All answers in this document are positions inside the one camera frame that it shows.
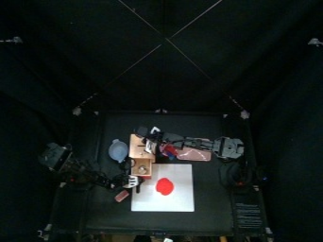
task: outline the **pink object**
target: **pink object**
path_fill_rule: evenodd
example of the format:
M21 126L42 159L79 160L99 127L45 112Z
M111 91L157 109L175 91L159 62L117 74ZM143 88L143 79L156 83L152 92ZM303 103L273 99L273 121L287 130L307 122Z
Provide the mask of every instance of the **pink object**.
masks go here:
M115 197L115 199L116 199L117 202L121 202L123 199L124 199L127 196L128 196L128 191L124 190L124 191L121 191L121 193L119 193L119 195Z
M211 155L211 151L199 150L192 147L184 147L183 149L176 150L176 159L183 161L209 162Z

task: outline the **red object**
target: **red object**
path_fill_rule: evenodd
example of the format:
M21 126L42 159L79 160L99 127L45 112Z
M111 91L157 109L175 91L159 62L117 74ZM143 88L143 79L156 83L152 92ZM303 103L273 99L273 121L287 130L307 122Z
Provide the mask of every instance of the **red object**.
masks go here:
M173 191L173 183L167 178L159 179L156 182L156 191L167 196Z

